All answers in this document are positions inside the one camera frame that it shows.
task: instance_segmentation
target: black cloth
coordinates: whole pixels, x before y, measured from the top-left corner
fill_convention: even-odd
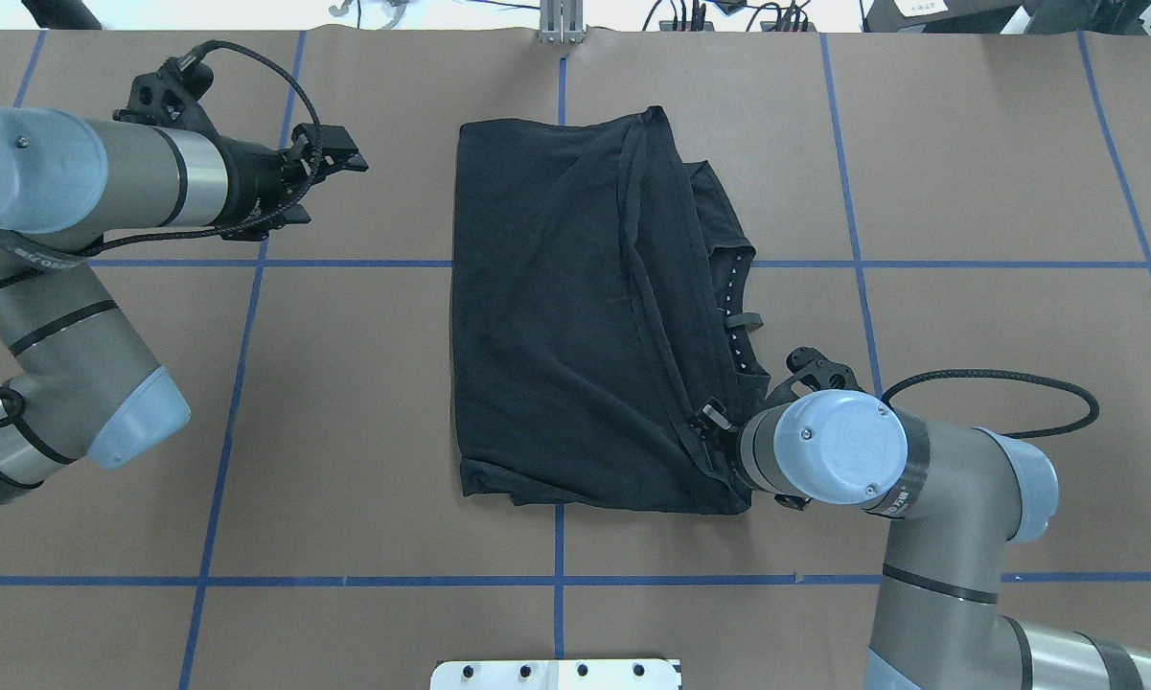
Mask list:
[[[571,128],[470,122],[456,170],[452,358],[465,495],[740,514],[715,397],[745,424],[769,377],[741,313],[754,249],[658,106]]]

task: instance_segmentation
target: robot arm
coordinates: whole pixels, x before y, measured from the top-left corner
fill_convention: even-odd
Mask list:
[[[997,612],[1005,545],[1038,538],[1057,511],[1043,452],[859,391],[787,399],[742,427],[742,479],[786,506],[893,520],[866,690],[1151,690],[1151,654]]]
[[[296,204],[308,187],[366,169],[340,127],[303,123],[282,151],[220,136],[198,104],[213,47],[226,45],[137,77],[115,122],[0,108],[0,340],[24,371],[0,387],[0,505],[82,455],[115,468],[188,423],[170,374],[84,263],[159,236],[104,233],[214,226],[160,236],[260,241],[310,220]]]

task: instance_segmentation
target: white bracket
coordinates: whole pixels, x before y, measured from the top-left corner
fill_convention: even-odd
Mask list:
[[[430,690],[681,690],[676,659],[444,662]]]
[[[541,43],[584,43],[584,0],[541,0]]]

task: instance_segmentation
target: white paper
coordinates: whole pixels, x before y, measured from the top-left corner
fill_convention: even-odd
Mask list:
[[[946,0],[894,0],[899,14],[905,17],[922,17],[925,14],[947,12]]]

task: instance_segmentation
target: light blue joint cap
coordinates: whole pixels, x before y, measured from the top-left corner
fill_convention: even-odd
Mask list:
[[[773,441],[784,476],[807,496],[837,506],[881,499],[908,463],[898,416],[856,391],[817,391],[793,402]]]
[[[191,409],[165,367],[142,380],[98,432],[89,456],[115,469],[188,425]]]
[[[869,659],[864,662],[864,690],[920,690],[920,687],[869,650]]]
[[[1017,477],[1017,492],[1022,494],[1022,520],[1019,520],[1017,532],[1009,537],[1009,541],[1014,545],[1035,541],[1043,537],[1047,521],[1057,514],[1057,508],[1061,503],[1061,484],[1057,480],[1057,468],[1052,467],[1052,460],[1049,460],[1043,450],[1031,446],[1030,442],[1001,437],[988,429],[980,431],[988,433],[993,441],[997,441],[1000,449],[1005,450],[1005,456],[1014,468],[1014,476]]]
[[[84,220],[106,191],[106,146],[51,108],[0,108],[0,230],[46,235]]]

